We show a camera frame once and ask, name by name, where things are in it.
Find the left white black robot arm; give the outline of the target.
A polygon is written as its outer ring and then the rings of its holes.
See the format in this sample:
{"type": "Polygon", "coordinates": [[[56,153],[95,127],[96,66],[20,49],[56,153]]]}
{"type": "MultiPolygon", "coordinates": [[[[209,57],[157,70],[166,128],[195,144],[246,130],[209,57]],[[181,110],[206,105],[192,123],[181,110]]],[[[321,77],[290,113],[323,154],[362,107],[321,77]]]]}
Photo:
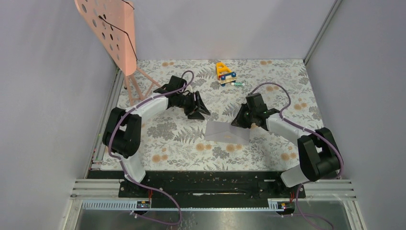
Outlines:
{"type": "Polygon", "coordinates": [[[143,122],[172,107],[183,109],[188,119],[204,120],[205,115],[211,114],[200,93],[187,89],[189,85],[185,79],[172,76],[139,104],[126,109],[115,107],[110,112],[102,142],[109,156],[119,161],[125,178],[132,182],[130,191],[137,197],[146,195],[149,186],[143,181],[146,171],[137,153],[143,122]]]}

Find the green white glue stick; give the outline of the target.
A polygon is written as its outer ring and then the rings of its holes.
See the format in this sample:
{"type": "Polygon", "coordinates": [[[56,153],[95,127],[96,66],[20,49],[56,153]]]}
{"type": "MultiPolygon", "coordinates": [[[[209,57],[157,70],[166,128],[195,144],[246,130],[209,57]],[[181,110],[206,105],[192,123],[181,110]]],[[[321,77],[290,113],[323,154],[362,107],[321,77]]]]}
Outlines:
{"type": "Polygon", "coordinates": [[[231,85],[232,85],[232,86],[236,86],[236,87],[245,86],[245,84],[244,84],[244,83],[241,83],[241,82],[231,82],[231,85]]]}

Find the grey lavender envelope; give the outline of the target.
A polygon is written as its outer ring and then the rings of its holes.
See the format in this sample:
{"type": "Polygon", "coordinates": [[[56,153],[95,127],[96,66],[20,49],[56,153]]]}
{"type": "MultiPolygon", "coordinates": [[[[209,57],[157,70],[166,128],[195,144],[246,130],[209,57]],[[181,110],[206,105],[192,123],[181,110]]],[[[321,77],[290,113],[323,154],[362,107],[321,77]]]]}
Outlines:
{"type": "Polygon", "coordinates": [[[232,126],[230,123],[208,121],[206,124],[204,140],[229,144],[248,145],[250,129],[232,126]]]}

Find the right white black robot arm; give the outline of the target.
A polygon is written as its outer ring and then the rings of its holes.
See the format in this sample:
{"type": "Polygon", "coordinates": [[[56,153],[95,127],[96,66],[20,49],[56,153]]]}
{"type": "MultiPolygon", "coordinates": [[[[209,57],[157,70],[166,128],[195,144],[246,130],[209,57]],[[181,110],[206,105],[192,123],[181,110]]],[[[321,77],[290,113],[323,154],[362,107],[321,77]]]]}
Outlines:
{"type": "Polygon", "coordinates": [[[267,107],[260,93],[248,95],[246,101],[232,121],[232,126],[250,128],[255,124],[282,136],[298,148],[299,164],[282,172],[274,185],[278,196],[287,197],[294,186],[315,182],[341,169],[342,160],[329,129],[324,127],[312,131],[287,121],[279,110],[267,107]]]}

